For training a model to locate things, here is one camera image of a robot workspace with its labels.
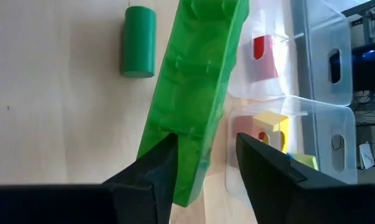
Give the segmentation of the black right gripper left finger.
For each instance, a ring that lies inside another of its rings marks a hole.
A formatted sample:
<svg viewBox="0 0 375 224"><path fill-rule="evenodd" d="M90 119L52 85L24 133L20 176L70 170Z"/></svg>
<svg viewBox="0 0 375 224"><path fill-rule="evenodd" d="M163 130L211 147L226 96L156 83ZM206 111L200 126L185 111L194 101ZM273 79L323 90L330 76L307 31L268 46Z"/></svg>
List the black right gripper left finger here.
<svg viewBox="0 0 375 224"><path fill-rule="evenodd" d="M101 184L0 185L0 224L169 224L178 137Z"/></svg>

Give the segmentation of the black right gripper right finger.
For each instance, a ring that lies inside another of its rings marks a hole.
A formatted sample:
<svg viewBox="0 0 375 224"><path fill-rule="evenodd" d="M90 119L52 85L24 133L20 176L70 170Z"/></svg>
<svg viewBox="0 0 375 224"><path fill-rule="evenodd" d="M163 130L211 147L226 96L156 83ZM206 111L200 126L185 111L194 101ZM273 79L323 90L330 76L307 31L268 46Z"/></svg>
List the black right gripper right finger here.
<svg viewBox="0 0 375 224"><path fill-rule="evenodd" d="M346 184L246 133L239 171L258 224L375 224L375 184Z"/></svg>

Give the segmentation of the light green arch block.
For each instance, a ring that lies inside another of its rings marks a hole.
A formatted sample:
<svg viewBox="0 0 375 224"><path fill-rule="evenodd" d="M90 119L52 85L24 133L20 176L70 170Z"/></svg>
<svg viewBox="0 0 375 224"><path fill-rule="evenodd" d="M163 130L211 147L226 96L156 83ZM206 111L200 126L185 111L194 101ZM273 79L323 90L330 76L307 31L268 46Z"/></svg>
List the light green arch block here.
<svg viewBox="0 0 375 224"><path fill-rule="evenodd" d="M315 156L307 155L307 154L291 154L291 156L298 162L311 167L319 171L317 159Z"/></svg>

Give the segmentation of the yellow arch block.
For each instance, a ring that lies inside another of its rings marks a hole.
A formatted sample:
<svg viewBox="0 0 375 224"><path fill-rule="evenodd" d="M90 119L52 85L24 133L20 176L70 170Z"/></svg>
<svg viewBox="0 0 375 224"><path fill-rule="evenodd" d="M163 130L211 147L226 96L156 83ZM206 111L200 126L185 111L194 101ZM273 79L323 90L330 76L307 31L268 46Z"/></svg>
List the yellow arch block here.
<svg viewBox="0 0 375 224"><path fill-rule="evenodd" d="M285 115L266 112L252 117L252 136L275 149L287 153L290 121Z"/></svg>

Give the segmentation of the green long studded brick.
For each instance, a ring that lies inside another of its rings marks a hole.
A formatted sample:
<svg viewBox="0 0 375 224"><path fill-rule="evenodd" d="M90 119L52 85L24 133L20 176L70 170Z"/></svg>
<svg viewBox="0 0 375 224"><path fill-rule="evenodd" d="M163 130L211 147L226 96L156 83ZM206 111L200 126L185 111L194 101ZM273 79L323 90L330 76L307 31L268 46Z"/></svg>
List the green long studded brick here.
<svg viewBox="0 0 375 224"><path fill-rule="evenodd" d="M249 0L179 0L138 150L178 136L179 206L200 195L248 15Z"/></svg>

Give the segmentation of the red cylinder block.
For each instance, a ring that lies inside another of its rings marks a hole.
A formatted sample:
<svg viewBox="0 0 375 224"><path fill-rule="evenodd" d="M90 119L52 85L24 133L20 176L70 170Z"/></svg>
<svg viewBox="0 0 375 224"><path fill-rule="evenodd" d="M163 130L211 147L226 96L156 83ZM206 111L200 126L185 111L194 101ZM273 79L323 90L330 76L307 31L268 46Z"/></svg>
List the red cylinder block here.
<svg viewBox="0 0 375 224"><path fill-rule="evenodd" d="M249 54L248 72L251 82L259 82L277 78L271 35L263 35L252 40L252 50Z"/></svg>

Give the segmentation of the green cylinder block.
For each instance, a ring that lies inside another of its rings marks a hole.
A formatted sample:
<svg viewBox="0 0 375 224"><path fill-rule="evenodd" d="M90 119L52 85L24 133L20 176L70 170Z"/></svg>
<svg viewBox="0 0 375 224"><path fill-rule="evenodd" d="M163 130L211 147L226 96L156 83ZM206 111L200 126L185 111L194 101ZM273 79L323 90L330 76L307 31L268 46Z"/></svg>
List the green cylinder block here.
<svg viewBox="0 0 375 224"><path fill-rule="evenodd" d="M156 13L144 6L126 9L121 32L120 72L131 78L155 75Z"/></svg>

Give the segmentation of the small clear plastic bin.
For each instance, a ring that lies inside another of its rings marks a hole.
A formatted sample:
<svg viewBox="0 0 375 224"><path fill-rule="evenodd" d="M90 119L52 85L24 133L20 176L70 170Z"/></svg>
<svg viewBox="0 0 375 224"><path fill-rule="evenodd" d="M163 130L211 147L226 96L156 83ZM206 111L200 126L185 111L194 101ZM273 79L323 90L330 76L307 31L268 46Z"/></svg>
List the small clear plastic bin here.
<svg viewBox="0 0 375 224"><path fill-rule="evenodd" d="M346 184L356 184L356 122L352 110L344 106L286 96L275 100L244 104L228 116L225 186L230 195L248 201L238 168L236 138L231 125L237 116L272 112L290 121L287 153L315 156L319 171Z"/></svg>
<svg viewBox="0 0 375 224"><path fill-rule="evenodd" d="M298 96L338 106L353 98L348 21L330 0L248 0L237 64L228 91L236 98L267 101ZM251 82L252 40L271 35L277 78Z"/></svg>

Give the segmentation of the black monitor blue glow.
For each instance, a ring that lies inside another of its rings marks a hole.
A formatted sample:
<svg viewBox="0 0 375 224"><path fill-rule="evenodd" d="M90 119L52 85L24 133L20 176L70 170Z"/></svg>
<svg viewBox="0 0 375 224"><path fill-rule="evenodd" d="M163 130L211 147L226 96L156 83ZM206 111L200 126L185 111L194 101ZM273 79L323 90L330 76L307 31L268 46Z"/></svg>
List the black monitor blue glow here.
<svg viewBox="0 0 375 224"><path fill-rule="evenodd" d="M375 91L375 43L352 50L354 91Z"/></svg>

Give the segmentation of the dark shelf board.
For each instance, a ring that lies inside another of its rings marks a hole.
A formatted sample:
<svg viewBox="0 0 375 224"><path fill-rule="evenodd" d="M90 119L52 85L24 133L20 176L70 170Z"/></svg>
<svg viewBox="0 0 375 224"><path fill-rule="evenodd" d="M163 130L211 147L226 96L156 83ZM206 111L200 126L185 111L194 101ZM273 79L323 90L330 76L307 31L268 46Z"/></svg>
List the dark shelf board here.
<svg viewBox="0 0 375 224"><path fill-rule="evenodd" d="M362 17L367 17L368 19L375 20L375 13L370 12L372 8L375 8L375 0L370 0L350 9L344 10L342 14L346 17L359 14Z"/></svg>

